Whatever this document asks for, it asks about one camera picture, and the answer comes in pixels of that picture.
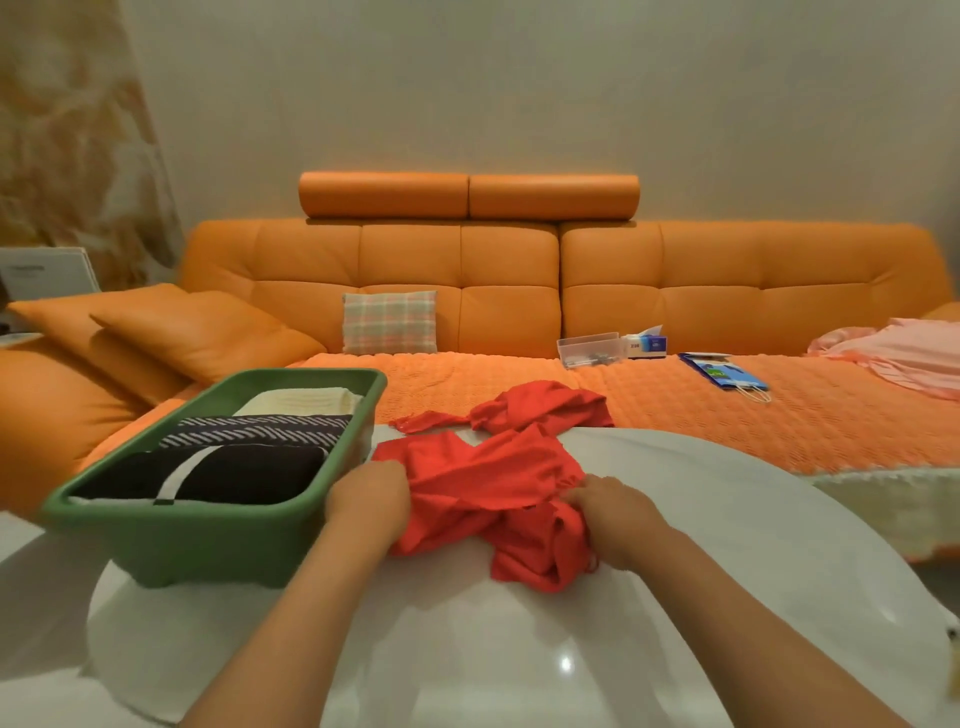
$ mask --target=green plastic tray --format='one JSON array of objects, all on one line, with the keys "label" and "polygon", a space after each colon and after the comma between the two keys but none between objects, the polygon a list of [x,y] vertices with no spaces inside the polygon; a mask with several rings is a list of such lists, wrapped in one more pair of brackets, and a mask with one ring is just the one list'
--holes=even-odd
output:
[{"label": "green plastic tray", "polygon": [[[375,369],[250,369],[229,376],[60,486],[44,502],[42,516],[54,527],[101,536],[114,563],[145,587],[184,581],[281,587],[317,538],[327,490],[370,453],[373,410],[386,386],[386,376]],[[363,399],[313,482],[295,498],[275,505],[190,502],[162,508],[67,499],[110,463],[154,448],[180,420],[232,415],[271,389],[318,387],[346,387]]]}]

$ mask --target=white round table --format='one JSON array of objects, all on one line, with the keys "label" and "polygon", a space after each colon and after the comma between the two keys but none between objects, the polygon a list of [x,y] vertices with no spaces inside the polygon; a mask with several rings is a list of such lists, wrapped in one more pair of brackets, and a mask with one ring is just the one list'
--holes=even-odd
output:
[{"label": "white round table", "polygon": [[[399,436],[378,427],[374,441]],[[588,473],[647,493],[912,724],[936,712],[950,662],[936,602],[855,515],[789,473],[704,440],[582,427],[560,439]],[[731,725],[639,579],[603,567],[542,595],[492,581],[490,557],[469,539],[382,565],[353,620],[323,726]],[[111,564],[87,624],[95,671],[120,702],[177,722],[278,594],[147,590]]]}]

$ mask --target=sofa armrest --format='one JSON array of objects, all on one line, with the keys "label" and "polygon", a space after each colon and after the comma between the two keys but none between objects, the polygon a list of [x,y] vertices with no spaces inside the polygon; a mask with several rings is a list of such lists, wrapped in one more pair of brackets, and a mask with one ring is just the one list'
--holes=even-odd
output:
[{"label": "sofa armrest", "polygon": [[960,301],[951,301],[937,306],[925,314],[924,318],[936,321],[960,321]]},{"label": "sofa armrest", "polygon": [[147,409],[46,337],[0,349],[0,509],[35,521],[84,457]]}]

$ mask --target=white wall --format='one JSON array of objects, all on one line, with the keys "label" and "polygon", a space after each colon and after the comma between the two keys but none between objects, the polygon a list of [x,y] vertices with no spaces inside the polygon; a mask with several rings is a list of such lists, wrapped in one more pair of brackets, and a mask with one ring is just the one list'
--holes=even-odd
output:
[{"label": "white wall", "polygon": [[960,270],[956,0],[123,0],[180,218],[305,169],[636,172],[640,215],[908,220]]}]

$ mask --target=black folded cloth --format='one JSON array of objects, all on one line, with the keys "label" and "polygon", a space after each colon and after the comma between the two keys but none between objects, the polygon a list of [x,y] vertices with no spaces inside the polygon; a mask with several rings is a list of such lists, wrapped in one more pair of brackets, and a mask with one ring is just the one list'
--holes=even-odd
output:
[{"label": "black folded cloth", "polygon": [[74,503],[272,505],[298,496],[324,463],[323,448],[181,447],[134,452],[70,494]]}]

